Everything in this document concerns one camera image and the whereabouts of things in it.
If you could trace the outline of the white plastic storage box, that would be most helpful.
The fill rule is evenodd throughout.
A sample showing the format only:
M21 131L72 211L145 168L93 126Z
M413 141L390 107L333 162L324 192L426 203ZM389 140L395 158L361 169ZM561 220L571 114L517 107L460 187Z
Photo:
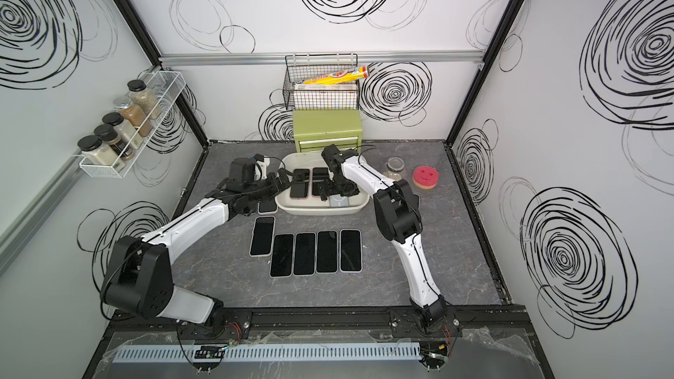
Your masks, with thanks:
M308 153L291 153L282 159L285 168L293 172L298 168L327 168L328 165L323 160L319 151ZM298 216L345 216L358 213L370 201L367 194L359 193L352 197L328 198L322 201L319 196L312 194L312 188L309 188L306 198L292 198L291 190L280 193L275 197L279 209L292 215Z

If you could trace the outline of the phone table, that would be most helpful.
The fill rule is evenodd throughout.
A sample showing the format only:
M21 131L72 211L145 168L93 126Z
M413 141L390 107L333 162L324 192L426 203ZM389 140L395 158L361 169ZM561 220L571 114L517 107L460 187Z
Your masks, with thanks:
M271 255L275 222L276 218L274 216L256 218L249 248L250 256L262 257Z

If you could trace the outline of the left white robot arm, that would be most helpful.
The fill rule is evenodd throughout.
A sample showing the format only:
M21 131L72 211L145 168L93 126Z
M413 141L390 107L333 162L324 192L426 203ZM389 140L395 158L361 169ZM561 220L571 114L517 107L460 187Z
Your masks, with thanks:
M101 303L145 320L174 319L214 328L223 303L178 287L172 266L210 231L251 214L255 204L291 187L292 173L284 165L276 171L269 165L270 158L261 154L237 158L228 176L191 210L149 233L120 238L108 261Z

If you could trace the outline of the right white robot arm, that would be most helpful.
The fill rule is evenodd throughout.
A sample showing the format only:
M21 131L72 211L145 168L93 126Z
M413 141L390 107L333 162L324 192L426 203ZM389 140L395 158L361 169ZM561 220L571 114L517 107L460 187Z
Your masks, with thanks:
M428 335L442 328L448 304L433 279L423 249L423 222L419 197L405 180L394 181L372 168L354 148L341 150L329 145L321 157L333 177L324 197L361 192L371 197L377 227L395 247L407 278L414 322Z

